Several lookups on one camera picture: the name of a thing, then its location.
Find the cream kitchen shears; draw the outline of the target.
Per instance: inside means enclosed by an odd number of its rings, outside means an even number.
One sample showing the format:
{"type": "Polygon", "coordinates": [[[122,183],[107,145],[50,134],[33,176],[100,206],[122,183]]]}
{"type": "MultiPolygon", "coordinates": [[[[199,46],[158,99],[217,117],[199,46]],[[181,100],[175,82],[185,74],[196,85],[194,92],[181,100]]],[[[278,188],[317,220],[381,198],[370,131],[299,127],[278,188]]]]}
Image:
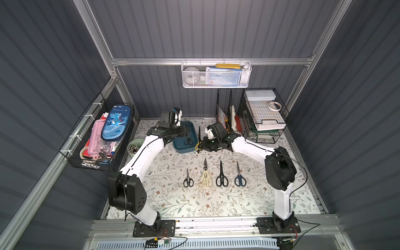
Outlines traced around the cream kitchen shears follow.
{"type": "Polygon", "coordinates": [[[201,187],[212,187],[212,178],[208,172],[207,159],[204,159],[204,167],[202,176],[199,179],[199,186],[201,187]]]}

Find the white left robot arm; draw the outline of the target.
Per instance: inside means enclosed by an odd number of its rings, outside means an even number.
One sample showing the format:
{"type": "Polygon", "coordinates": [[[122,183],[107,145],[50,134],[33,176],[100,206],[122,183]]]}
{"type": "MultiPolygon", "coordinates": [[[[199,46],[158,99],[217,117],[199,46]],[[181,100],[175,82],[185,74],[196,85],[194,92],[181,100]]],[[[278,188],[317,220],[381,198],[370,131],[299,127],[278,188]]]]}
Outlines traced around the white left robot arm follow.
{"type": "Polygon", "coordinates": [[[146,134],[143,145],[133,158],[117,173],[108,177],[109,205],[131,212],[135,219],[146,226],[159,221],[159,213],[146,203],[147,193],[143,179],[157,154],[176,137],[185,137],[189,129],[181,122],[182,110],[161,113],[160,121],[146,134]]]}

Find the blue handled scissors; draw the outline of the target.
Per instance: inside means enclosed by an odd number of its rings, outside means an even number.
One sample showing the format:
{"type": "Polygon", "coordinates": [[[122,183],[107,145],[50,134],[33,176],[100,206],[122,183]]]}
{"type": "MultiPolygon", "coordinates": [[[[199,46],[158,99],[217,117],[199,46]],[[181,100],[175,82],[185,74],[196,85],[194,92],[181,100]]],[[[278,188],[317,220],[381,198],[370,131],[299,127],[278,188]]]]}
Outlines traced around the blue handled scissors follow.
{"type": "Polygon", "coordinates": [[[241,174],[238,161],[236,162],[236,170],[237,170],[237,176],[234,179],[235,185],[238,187],[245,187],[247,184],[247,180],[241,174]]]}

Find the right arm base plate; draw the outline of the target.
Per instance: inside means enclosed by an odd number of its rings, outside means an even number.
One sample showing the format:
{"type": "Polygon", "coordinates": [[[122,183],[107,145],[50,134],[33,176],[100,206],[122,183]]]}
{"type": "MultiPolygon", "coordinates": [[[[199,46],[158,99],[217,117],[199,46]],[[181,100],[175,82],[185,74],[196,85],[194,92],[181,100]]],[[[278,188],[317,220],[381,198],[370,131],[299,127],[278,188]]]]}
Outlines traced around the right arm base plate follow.
{"type": "Polygon", "coordinates": [[[259,217],[256,219],[255,227],[260,234],[291,234],[302,232],[296,217],[282,220],[279,217],[259,217]]]}

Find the black handled scissors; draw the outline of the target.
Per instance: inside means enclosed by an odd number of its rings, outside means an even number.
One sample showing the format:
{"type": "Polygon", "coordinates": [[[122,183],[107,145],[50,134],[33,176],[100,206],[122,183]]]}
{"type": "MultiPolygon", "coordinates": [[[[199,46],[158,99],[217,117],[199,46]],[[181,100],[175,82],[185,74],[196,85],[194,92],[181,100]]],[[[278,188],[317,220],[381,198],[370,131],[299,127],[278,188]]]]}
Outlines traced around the black handled scissors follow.
{"type": "Polygon", "coordinates": [[[228,178],[224,175],[222,161],[220,161],[220,174],[216,178],[216,185],[218,187],[227,187],[229,185],[228,178]]]}

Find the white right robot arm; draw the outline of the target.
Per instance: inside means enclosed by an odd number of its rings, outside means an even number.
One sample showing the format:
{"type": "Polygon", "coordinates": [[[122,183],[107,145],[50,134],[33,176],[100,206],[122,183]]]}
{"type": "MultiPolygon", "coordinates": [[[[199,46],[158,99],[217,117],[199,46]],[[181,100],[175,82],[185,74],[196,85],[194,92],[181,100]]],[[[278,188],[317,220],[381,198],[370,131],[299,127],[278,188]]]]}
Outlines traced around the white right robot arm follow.
{"type": "Polygon", "coordinates": [[[199,138],[199,150],[217,152],[229,150],[250,157],[264,165],[266,179],[275,190],[273,218],[276,222],[289,224],[294,219],[291,194],[297,169],[283,147],[268,148],[247,140],[237,133],[228,133],[222,123],[207,127],[206,136],[199,138]]]}

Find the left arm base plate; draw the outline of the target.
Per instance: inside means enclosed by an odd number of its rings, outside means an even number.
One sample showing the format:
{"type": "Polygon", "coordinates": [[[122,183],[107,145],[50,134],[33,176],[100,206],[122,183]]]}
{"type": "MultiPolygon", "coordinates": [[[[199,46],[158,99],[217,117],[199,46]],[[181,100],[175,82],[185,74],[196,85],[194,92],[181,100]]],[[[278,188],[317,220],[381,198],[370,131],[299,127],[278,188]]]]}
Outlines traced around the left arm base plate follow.
{"type": "Polygon", "coordinates": [[[132,236],[135,238],[141,237],[171,237],[175,235],[176,221],[175,220],[159,220],[153,226],[147,226],[140,222],[136,222],[132,236]]]}

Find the small black scissors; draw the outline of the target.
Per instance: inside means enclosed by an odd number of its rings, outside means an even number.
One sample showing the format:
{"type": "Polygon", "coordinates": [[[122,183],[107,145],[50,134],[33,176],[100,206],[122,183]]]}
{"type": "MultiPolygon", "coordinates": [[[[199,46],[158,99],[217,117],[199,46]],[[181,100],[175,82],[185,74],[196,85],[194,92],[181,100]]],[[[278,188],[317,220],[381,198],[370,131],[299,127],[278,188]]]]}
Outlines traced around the small black scissors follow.
{"type": "Polygon", "coordinates": [[[189,170],[186,170],[186,178],[183,181],[183,186],[186,187],[192,187],[194,186],[194,181],[189,175],[189,170]]]}

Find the yellow black scissors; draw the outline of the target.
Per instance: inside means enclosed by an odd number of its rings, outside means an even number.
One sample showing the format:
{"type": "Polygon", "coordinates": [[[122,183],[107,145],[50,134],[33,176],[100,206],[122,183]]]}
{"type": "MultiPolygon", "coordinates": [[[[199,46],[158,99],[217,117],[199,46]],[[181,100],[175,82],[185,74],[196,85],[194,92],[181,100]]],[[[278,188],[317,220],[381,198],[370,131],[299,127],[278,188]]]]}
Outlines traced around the yellow black scissors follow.
{"type": "Polygon", "coordinates": [[[199,126],[199,131],[198,131],[198,144],[195,147],[195,150],[197,151],[197,153],[199,153],[202,149],[202,138],[201,138],[201,126],[199,126]]]}

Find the teal storage box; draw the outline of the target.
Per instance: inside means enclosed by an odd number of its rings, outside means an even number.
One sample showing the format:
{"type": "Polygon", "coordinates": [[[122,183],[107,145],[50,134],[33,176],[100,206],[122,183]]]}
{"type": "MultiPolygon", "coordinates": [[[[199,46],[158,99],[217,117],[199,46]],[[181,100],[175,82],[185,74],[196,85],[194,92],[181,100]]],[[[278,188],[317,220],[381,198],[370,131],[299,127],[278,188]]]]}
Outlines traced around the teal storage box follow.
{"type": "Polygon", "coordinates": [[[194,124],[188,120],[184,120],[182,123],[185,124],[184,127],[188,129],[188,135],[185,137],[175,137],[173,139],[173,147],[180,154],[195,151],[195,147],[199,142],[194,124]]]}

